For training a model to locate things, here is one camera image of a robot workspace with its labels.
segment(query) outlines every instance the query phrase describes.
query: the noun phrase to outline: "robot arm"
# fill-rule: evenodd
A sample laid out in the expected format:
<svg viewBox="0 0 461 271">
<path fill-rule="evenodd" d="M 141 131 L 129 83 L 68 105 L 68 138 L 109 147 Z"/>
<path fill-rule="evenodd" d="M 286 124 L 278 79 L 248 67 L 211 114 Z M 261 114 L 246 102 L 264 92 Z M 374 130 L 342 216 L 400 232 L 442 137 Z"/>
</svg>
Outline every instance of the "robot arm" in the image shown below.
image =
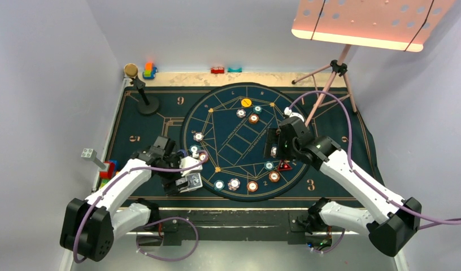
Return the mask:
<svg viewBox="0 0 461 271">
<path fill-rule="evenodd" d="M 310 230 L 321 231 L 327 226 L 339 226 L 367 234 L 378 250 L 388 256 L 395 256 L 417 232 L 420 219 L 393 206 L 360 180 L 348 165 L 347 153 L 329 137 L 314 138 L 302 119 L 299 116 L 290 116 L 279 123 L 278 129 L 269 129 L 266 150 L 277 145 L 278 158 L 299 160 L 313 166 L 338 182 L 366 208 L 350 208 L 322 198 L 308 209 L 305 222 L 309 224 Z M 404 200 L 355 163 L 353 168 L 389 199 L 402 203 L 415 212 L 421 212 L 421 204 L 416 199 Z"/>
<path fill-rule="evenodd" d="M 114 178 L 85 200 L 73 199 L 66 208 L 60 245 L 73 250 L 74 240 L 85 213 L 97 201 L 89 219 L 85 221 L 79 237 L 77 252 L 94 261 L 102 260 L 109 252 L 114 240 L 127 232 L 148 223 L 160 220 L 159 206 L 147 200 L 138 199 L 136 203 L 118 212 L 124 201 L 154 174 L 161 178 L 167 195 L 193 191 L 202 187 L 199 172 L 202 166 L 197 159 L 172 153 L 175 142 L 158 137 L 154 145 L 135 152 L 124 168 Z M 151 171 L 149 166 L 161 169 L 174 169 L 174 172 Z M 182 172 L 175 169 L 190 168 Z"/>
</svg>

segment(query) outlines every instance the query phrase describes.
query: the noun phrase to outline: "black round base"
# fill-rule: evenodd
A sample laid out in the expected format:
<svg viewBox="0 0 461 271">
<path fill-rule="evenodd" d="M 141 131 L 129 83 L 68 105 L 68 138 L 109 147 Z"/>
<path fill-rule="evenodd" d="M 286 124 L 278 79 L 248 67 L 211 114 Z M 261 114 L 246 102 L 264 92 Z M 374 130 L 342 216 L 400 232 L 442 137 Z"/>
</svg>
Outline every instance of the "black round base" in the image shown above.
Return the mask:
<svg viewBox="0 0 461 271">
<path fill-rule="evenodd" d="M 159 99 L 154 97 L 154 96 L 149 96 L 147 95 L 147 100 L 149 100 L 149 105 L 146 105 L 146 103 L 143 100 L 139 100 L 137 103 L 137 111 L 143 116 L 151 116 L 159 110 Z"/>
</svg>

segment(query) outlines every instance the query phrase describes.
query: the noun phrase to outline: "red block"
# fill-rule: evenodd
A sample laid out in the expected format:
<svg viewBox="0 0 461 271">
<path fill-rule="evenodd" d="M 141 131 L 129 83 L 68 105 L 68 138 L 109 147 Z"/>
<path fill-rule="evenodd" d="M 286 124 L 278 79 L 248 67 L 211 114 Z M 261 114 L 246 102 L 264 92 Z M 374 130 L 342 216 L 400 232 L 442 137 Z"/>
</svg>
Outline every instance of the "red block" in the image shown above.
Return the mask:
<svg viewBox="0 0 461 271">
<path fill-rule="evenodd" d="M 225 69 L 224 67 L 212 67 L 211 68 L 211 73 L 217 74 L 217 73 L 224 73 Z"/>
<path fill-rule="evenodd" d="M 277 167 L 278 171 L 291 171 L 292 167 L 286 163 L 284 160 L 281 160 L 279 166 Z"/>
<path fill-rule="evenodd" d="M 99 171 L 99 177 L 102 179 L 112 179 L 112 174 L 114 173 L 116 165 L 113 162 L 104 162 L 104 164 L 108 164 L 109 167 L 107 171 Z"/>
</svg>

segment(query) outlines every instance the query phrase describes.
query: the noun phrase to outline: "green felt mat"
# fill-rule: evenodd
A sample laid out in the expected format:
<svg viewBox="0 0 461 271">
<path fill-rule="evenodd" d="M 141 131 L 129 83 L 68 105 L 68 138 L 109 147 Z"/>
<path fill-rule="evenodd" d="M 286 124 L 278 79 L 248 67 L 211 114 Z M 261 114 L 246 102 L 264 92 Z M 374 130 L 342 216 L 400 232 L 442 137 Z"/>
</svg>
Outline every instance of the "green felt mat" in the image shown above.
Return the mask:
<svg viewBox="0 0 461 271">
<path fill-rule="evenodd" d="M 266 181 L 268 175 L 261 171 L 262 163 L 266 161 L 262 158 L 264 130 L 277 127 L 281 111 L 289 104 L 289 100 L 296 99 L 306 91 L 309 88 L 267 88 L 253 83 L 221 88 L 147 87 L 146 93 L 159 98 L 160 110 L 153 116 L 141 116 L 137 112 L 137 101 L 140 99 L 138 92 L 126 88 L 111 134 L 107 160 L 117 160 L 121 168 L 134 151 L 152 145 L 159 135 L 174 139 L 178 143 L 177 149 L 188 149 L 190 145 L 197 143 L 192 139 L 195 132 L 204 132 L 205 140 L 198 144 L 211 154 L 212 159 L 204 165 L 201 173 L 205 186 L 209 189 L 201 188 L 167 197 L 159 178 L 155 176 L 139 187 L 125 202 L 125 206 L 137 198 L 145 198 L 161 207 L 177 208 L 307 208 L 324 196 L 347 206 L 361 207 L 339 184 L 300 163 L 291 163 L 293 170 L 282 173 L 284 178 L 278 183 Z M 331 88 L 330 92 L 338 97 L 346 95 L 345 88 Z M 242 98 L 250 98 L 253 105 L 262 105 L 267 110 L 266 115 L 260 115 L 259 124 L 249 124 L 247 118 L 239 119 L 236 116 L 236 111 L 244 108 L 240 104 Z M 299 102 L 297 110 L 307 114 L 315 101 L 316 96 L 309 95 L 303 103 Z M 361 115 L 352 113 L 350 100 L 345 99 L 342 102 L 350 112 L 353 126 L 353 161 L 383 183 L 377 167 L 372 135 L 365 127 Z M 245 110 L 248 117 L 252 113 L 251 107 Z M 319 108 L 311 124 L 314 133 L 330 136 L 346 150 L 347 124 L 338 104 Z M 225 169 L 215 173 L 216 167 Z M 227 182 L 231 177 L 238 178 L 241 182 L 237 191 L 227 189 Z M 226 189 L 220 195 L 237 200 L 260 201 L 239 202 L 216 195 L 211 191 L 217 179 L 226 183 Z M 254 195 L 247 192 L 246 184 L 249 181 L 255 181 L 259 185 Z M 276 195 L 278 196 L 275 198 L 262 200 Z"/>
</svg>

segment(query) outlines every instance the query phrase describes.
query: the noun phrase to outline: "tripod stand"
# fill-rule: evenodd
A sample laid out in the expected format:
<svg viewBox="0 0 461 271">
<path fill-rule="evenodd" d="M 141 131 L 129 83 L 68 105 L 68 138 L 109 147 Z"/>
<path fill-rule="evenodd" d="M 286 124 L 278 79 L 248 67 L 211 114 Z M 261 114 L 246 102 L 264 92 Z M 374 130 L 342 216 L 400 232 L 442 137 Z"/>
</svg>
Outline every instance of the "tripod stand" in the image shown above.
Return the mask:
<svg viewBox="0 0 461 271">
<path fill-rule="evenodd" d="M 323 66 L 322 68 L 317 69 L 317 70 L 305 75 L 304 77 L 301 77 L 299 79 L 293 80 L 292 84 L 295 85 L 297 82 L 299 82 L 301 80 L 304 80 L 304 79 L 306 79 L 308 77 L 311 77 L 311 76 L 314 79 L 314 83 L 315 83 L 314 75 L 316 73 L 319 73 L 319 72 L 321 72 L 321 71 L 323 71 L 325 69 L 328 69 L 328 68 L 332 67 L 332 73 L 330 74 L 329 80 L 327 80 L 327 83 L 325 84 L 323 91 L 325 91 L 325 92 L 329 91 L 330 86 L 332 86 L 332 83 L 333 83 L 335 77 L 337 76 L 337 74 L 339 76 L 343 76 L 343 81 L 345 82 L 345 85 L 347 86 L 347 95 L 345 95 L 344 97 L 341 97 L 340 100 L 350 98 L 350 103 L 352 104 L 352 110 L 354 111 L 354 113 L 357 113 L 357 107 L 355 106 L 354 95 L 352 93 L 352 87 L 350 86 L 350 83 L 349 83 L 349 75 L 347 74 L 347 65 L 345 63 L 343 63 L 345 57 L 349 53 L 350 46 L 351 46 L 350 44 L 345 45 L 345 47 L 342 50 L 342 53 L 340 53 L 340 57 L 338 58 L 338 60 L 333 60 L 333 61 L 330 62 L 330 64 L 327 64 L 327 65 Z M 315 111 L 317 110 L 317 108 L 319 108 L 321 106 L 331 104 L 331 103 L 336 103 L 335 100 L 332 100 L 332 101 L 326 102 L 326 103 L 322 103 L 322 101 L 324 100 L 324 97 L 325 97 L 325 94 L 318 95 L 317 101 L 315 102 L 314 107 L 312 108 L 312 111 L 310 112 L 310 114 L 308 114 L 307 120 L 305 122 L 306 126 L 308 126 L 308 124 L 312 120 L 312 117 L 314 116 Z"/>
</svg>

